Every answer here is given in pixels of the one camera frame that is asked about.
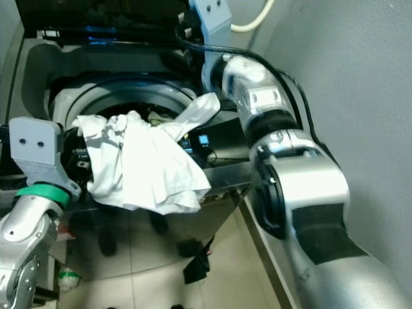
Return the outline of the white shirt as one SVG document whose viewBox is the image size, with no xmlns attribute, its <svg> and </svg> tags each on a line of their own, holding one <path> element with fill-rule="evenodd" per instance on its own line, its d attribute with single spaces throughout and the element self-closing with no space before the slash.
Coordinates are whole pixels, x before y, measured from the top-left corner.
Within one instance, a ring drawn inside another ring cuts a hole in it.
<svg viewBox="0 0 412 309">
<path fill-rule="evenodd" d="M 200 95 L 173 121 L 154 126 L 137 112 L 105 118 L 79 115 L 71 127 L 90 156 L 86 190 L 95 202 L 156 214 L 194 214 L 211 189 L 201 167 L 179 145 L 221 107 L 214 92 Z"/>
</svg>

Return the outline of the grey top-load washing machine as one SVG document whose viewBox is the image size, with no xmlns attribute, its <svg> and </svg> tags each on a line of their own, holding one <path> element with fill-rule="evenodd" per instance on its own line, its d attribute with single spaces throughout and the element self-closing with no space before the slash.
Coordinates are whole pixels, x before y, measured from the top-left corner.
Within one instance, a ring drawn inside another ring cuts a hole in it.
<svg viewBox="0 0 412 309">
<path fill-rule="evenodd" d="M 108 118 L 136 111 L 145 120 L 174 118 L 203 94 L 203 56 L 189 52 L 191 74 L 180 76 L 162 71 L 156 52 L 164 50 L 179 49 L 176 42 L 159 47 L 58 45 L 23 35 L 14 70 L 3 76 L 10 83 L 5 118 L 52 120 L 65 129 L 77 115 Z M 201 127 L 229 120 L 238 120 L 236 113 L 220 111 Z M 214 238 L 209 276 L 218 264 L 215 236 L 249 187 L 250 163 L 212 172 L 211 189 L 194 214 L 126 210 L 83 195 L 62 218 L 50 257 L 86 281 L 109 279 L 172 264 L 185 268 Z"/>
</svg>

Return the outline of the dark glass washer lid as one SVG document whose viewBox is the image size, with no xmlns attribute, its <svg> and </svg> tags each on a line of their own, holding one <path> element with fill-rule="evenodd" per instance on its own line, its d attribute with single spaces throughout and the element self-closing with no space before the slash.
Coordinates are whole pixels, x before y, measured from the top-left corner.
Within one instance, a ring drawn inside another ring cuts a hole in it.
<svg viewBox="0 0 412 309">
<path fill-rule="evenodd" d="M 15 0 L 24 37 L 58 45 L 174 45 L 189 0 Z"/>
</svg>

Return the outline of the black washer control panel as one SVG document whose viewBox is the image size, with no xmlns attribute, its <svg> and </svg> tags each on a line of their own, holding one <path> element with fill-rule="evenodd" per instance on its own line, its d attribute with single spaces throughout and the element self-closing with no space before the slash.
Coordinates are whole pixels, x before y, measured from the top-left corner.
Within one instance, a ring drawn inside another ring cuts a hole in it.
<svg viewBox="0 0 412 309">
<path fill-rule="evenodd" d="M 60 160 L 65 171 L 70 176 L 70 138 L 71 136 L 82 136 L 78 129 L 62 129 L 62 151 Z M 9 134 L 9 123 L 0 126 L 1 129 L 1 173 L 0 176 L 11 179 L 24 179 L 24 173 L 13 162 L 11 157 L 11 138 Z M 239 127 L 239 120 L 229 120 L 215 126 L 197 127 L 178 142 L 180 147 L 203 168 L 210 180 L 214 179 L 214 169 L 224 167 L 239 168 L 241 164 L 249 161 L 247 151 L 249 147 L 245 144 L 245 137 Z M 85 183 L 93 180 L 74 180 L 74 182 Z"/>
</svg>

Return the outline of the white bottle with green band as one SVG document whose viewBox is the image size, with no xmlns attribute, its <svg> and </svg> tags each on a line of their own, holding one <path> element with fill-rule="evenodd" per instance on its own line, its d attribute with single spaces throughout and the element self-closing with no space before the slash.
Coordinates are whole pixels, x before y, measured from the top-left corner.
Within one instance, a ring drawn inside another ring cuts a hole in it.
<svg viewBox="0 0 412 309">
<path fill-rule="evenodd" d="M 79 286 L 82 277 L 76 271 L 68 267 L 60 268 L 58 271 L 58 287 L 61 292 L 67 292 Z"/>
</svg>

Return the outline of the small black floor object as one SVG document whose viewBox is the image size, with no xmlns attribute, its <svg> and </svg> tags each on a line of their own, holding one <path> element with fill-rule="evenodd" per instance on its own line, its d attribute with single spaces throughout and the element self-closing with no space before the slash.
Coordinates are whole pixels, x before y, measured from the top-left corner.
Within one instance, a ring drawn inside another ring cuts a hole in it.
<svg viewBox="0 0 412 309">
<path fill-rule="evenodd" d="M 183 284 L 191 285 L 208 277 L 210 271 L 209 251 L 214 242 L 214 238 L 210 239 L 204 247 L 198 251 L 188 265 L 183 268 Z"/>
</svg>

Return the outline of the silver floor edge strip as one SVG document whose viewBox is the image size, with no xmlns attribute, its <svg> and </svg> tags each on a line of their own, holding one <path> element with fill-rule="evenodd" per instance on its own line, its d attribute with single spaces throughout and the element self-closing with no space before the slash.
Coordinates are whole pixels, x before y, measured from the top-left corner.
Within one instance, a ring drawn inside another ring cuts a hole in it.
<svg viewBox="0 0 412 309">
<path fill-rule="evenodd" d="M 245 230 L 250 233 L 251 247 L 255 250 L 256 256 L 260 259 L 265 272 L 266 281 L 268 281 L 268 285 L 270 285 L 280 309 L 295 309 L 294 302 L 292 301 L 289 291 L 283 283 L 283 278 L 279 273 L 276 260 L 272 257 L 270 248 L 266 247 L 265 232 L 260 232 L 255 221 L 255 216 L 249 207 L 247 197 L 244 196 L 239 199 L 238 209 L 239 214 L 243 219 Z"/>
</svg>

